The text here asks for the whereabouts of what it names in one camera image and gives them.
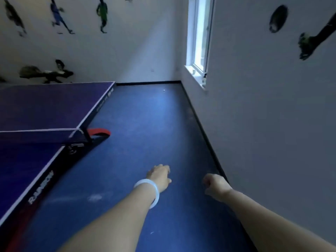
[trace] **table tennis net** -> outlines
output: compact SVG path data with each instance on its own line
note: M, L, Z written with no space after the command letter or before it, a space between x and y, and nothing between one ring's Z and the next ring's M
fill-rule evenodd
M8 144L55 143L73 144L87 142L81 129L42 129L25 131L0 131L0 142Z

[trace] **window sill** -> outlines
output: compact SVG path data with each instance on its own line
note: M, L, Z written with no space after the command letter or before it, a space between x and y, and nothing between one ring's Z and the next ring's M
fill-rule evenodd
M204 90L207 91L205 88L205 84L203 84L203 76L200 75L197 71L193 74L194 68L191 65L185 65L185 68L190 73L190 75L196 80L197 84Z

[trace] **window frame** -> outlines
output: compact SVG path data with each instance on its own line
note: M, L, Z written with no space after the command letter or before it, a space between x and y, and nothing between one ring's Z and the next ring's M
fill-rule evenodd
M209 11L209 21L208 21L208 32L207 32L207 43L205 47L205 56L204 56L204 67L203 70L195 64L195 55L196 55L196 39L197 39L197 23L198 23L198 8L200 0L195 2L195 17L194 17L194 31L193 31L193 43L192 43L192 62L191 66L202 76L207 73L208 70L208 57L210 50L210 38L211 38L211 29L214 13L214 2L215 0L210 0L210 11Z

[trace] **red curved leg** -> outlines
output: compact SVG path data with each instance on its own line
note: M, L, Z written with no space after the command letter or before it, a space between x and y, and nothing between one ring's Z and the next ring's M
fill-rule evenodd
M111 132L104 128L89 128L87 132L90 136L98 135L98 136L110 136Z

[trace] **forearm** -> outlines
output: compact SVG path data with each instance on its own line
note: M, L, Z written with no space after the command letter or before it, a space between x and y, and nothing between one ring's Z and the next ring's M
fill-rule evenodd
M133 252L155 188L141 184L106 214L72 237L59 252Z
M229 191L222 199L235 212L259 252L336 251L336 247L266 209L246 195Z

